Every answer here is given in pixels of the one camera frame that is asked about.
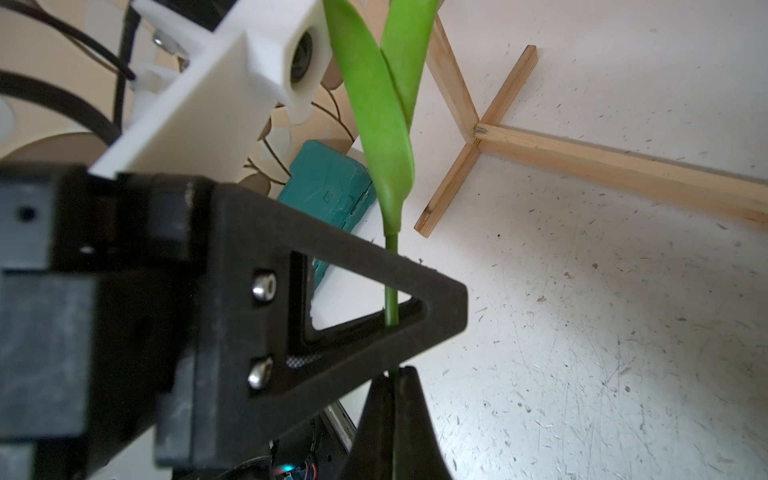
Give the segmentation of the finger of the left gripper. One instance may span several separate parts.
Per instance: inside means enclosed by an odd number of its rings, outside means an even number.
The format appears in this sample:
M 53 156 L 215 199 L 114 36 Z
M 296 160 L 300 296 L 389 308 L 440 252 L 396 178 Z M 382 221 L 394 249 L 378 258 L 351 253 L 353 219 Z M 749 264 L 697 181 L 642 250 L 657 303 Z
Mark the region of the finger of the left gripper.
M 466 287 L 234 184 L 210 182 L 155 457 L 231 468 L 362 384 L 461 333 Z

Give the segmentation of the blue artificial tulip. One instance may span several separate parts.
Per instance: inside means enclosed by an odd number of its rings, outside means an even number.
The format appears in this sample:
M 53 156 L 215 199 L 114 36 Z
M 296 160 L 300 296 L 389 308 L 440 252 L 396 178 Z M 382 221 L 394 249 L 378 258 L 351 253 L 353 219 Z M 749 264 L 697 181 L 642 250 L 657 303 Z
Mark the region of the blue artificial tulip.
M 410 128 L 438 4 L 393 2 L 380 38 L 351 2 L 326 1 L 323 8 L 377 192 L 385 248 L 396 254 L 403 205 L 415 181 Z M 393 388 L 402 367 L 385 374 Z

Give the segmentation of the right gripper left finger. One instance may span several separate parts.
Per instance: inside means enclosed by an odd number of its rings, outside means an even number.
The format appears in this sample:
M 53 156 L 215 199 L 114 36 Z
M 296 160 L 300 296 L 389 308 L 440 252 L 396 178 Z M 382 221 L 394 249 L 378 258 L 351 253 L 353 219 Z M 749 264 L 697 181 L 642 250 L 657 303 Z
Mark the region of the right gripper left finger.
M 391 480 L 395 472 L 394 429 L 393 381 L 382 374 L 371 381 L 352 448 L 339 478 Z

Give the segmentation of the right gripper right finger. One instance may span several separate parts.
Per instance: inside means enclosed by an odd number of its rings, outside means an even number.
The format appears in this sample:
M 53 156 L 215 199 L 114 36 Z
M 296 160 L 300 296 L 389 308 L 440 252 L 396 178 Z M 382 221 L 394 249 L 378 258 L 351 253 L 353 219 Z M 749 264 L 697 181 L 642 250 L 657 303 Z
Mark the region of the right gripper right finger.
M 394 380 L 394 478 L 450 480 L 415 367 Z

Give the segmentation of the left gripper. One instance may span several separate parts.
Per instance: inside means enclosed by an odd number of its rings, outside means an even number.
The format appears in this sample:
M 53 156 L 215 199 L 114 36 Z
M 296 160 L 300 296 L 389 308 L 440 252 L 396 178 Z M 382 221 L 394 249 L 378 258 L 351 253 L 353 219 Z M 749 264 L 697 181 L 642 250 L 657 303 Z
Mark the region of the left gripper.
M 203 177 L 1 168 L 1 475 L 82 479 L 152 424 L 206 250 Z

